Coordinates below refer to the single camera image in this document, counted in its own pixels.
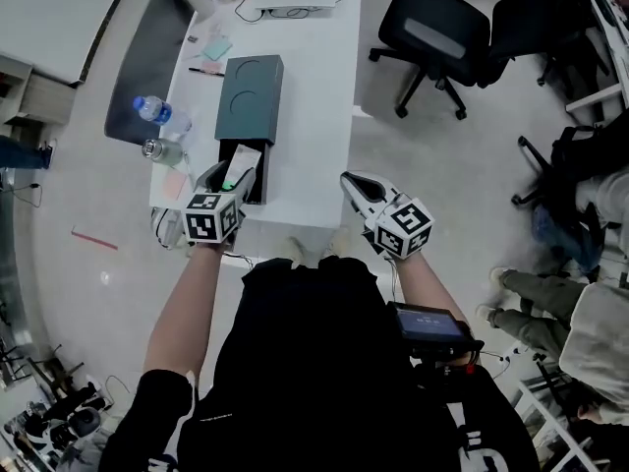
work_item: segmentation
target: green pants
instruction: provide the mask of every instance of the green pants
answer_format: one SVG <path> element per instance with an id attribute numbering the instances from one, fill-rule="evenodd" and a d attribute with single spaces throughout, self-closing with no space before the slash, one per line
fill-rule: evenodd
<path id="1" fill-rule="evenodd" d="M 507 289 L 532 301 L 534 307 L 549 312 L 557 320 L 515 310 L 496 310 L 491 324 L 558 361 L 570 331 L 570 318 L 586 285 L 557 276 L 540 278 L 511 270 L 505 272 L 501 281 Z"/>

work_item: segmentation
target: red stick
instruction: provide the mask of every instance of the red stick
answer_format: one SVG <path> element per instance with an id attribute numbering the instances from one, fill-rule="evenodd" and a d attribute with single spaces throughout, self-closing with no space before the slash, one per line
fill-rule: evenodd
<path id="1" fill-rule="evenodd" d="M 76 236 L 77 238 L 82 238 L 84 240 L 91 241 L 92 243 L 96 243 L 97 245 L 102 245 L 103 247 L 107 247 L 112 250 L 118 250 L 118 247 L 116 245 L 112 245 L 111 243 L 107 243 L 106 241 L 102 241 L 97 238 L 92 238 L 91 236 L 87 236 L 86 234 L 81 234 L 80 232 L 75 232 L 74 227 L 72 228 L 72 231 L 70 231 L 70 234 L 72 234 L 73 236 Z"/>

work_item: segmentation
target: black shirt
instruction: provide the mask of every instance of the black shirt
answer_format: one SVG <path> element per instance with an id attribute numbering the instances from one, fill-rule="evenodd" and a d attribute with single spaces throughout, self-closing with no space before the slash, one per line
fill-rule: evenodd
<path id="1" fill-rule="evenodd" d="M 452 388 L 418 386 L 375 277 L 363 263 L 329 258 L 319 269 L 291 269 L 290 262 L 275 260 L 243 279 L 243 298 L 218 357 L 212 390 L 181 431 L 180 471 L 380 461 L 460 470 L 463 434 L 445 399 L 446 393 L 458 395 Z M 509 470 L 536 470 L 522 422 L 479 368 L 476 381 L 487 380 L 492 402 L 479 401 L 479 407 L 486 413 L 494 406 L 503 416 L 506 409 L 508 421 L 499 424 L 507 427 L 496 434 L 507 432 L 509 445 L 519 446 L 513 466 L 507 460 Z M 184 377 L 146 373 L 100 470 L 145 470 L 191 400 Z"/>

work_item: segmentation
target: small screen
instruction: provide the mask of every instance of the small screen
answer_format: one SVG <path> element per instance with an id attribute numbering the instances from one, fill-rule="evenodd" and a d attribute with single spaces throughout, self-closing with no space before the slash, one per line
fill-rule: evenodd
<path id="1" fill-rule="evenodd" d="M 400 319 L 400 324 L 402 324 L 406 332 L 452 336 L 463 335 L 452 317 L 443 315 L 442 313 L 398 309 L 397 314 Z"/>

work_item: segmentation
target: dark green box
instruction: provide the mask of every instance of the dark green box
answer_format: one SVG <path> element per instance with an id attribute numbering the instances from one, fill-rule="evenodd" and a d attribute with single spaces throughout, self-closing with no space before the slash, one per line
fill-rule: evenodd
<path id="1" fill-rule="evenodd" d="M 231 58 L 220 94 L 217 140 L 275 143 L 284 64 L 277 55 Z"/>

